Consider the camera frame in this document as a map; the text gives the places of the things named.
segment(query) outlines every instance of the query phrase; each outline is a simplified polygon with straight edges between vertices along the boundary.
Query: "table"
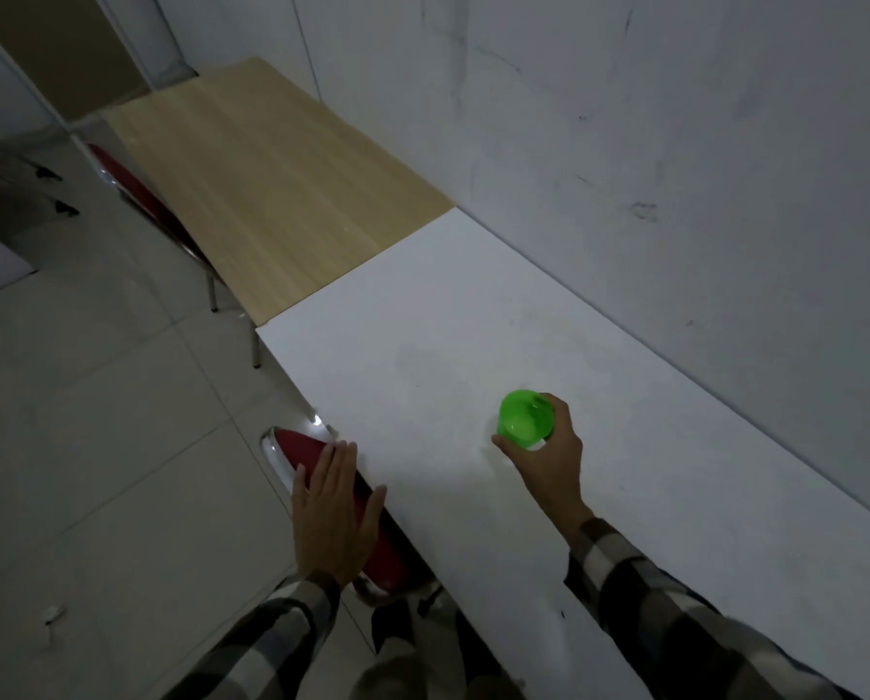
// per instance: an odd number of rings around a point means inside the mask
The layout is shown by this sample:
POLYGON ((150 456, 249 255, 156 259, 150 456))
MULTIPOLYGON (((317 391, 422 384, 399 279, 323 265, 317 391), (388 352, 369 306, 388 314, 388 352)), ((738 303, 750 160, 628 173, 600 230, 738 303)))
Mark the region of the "table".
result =
POLYGON ((500 663, 539 698, 650 697, 563 586, 489 443, 571 405, 583 494, 723 612, 870 698, 870 513, 458 209, 258 329, 500 663))
POLYGON ((103 115, 256 325, 452 207, 261 58, 103 115))

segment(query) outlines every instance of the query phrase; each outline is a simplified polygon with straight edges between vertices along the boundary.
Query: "green plastic cup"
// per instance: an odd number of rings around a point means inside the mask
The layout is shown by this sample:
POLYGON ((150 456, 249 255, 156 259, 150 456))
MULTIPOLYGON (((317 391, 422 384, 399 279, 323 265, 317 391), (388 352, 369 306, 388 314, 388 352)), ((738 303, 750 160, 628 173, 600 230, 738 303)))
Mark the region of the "green plastic cup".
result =
POLYGON ((541 442, 553 427, 551 403, 534 390, 514 390, 499 404, 497 434, 523 449, 541 442))

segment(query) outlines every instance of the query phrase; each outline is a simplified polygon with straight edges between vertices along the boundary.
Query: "checkered sleeve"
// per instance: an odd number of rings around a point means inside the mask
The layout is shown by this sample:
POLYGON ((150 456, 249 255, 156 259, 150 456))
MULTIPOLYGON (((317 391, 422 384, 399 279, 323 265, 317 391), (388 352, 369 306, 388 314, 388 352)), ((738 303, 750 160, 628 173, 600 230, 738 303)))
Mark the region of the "checkered sleeve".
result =
POLYGON ((287 577, 209 650, 164 700, 292 700, 337 615, 334 577, 287 577))
POLYGON ((723 616, 602 519, 581 527, 566 584, 655 698, 856 698, 723 616))

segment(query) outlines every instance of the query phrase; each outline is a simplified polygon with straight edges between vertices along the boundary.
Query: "sleeve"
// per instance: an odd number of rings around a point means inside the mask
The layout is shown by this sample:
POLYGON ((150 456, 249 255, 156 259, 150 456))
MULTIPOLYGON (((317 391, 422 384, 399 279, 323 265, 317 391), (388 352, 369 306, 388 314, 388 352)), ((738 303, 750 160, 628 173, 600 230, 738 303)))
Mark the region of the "sleeve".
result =
POLYGON ((581 527, 565 583, 656 698, 857 697, 723 616, 602 519, 581 527))
POLYGON ((334 577, 324 572, 287 577, 234 624, 164 700, 292 700, 331 633, 339 601, 334 577))

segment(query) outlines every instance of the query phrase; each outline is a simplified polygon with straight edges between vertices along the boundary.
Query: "hand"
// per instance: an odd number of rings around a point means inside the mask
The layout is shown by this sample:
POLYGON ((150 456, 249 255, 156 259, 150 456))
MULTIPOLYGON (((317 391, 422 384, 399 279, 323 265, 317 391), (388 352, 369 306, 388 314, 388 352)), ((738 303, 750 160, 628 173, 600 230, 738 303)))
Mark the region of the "hand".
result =
POLYGON ((500 435, 493 435, 492 440, 510 458, 522 474, 525 488, 571 545, 581 525, 593 518, 593 512, 581 500, 584 444, 574 432, 568 403, 551 393, 542 396, 554 410, 554 430, 544 447, 529 452, 500 435))
POLYGON ((305 468, 296 469, 292 487, 292 530, 299 572, 321 570, 344 589, 363 569, 376 545, 386 487, 379 486, 357 525, 354 510, 355 442, 324 447, 312 483, 305 487, 305 468))

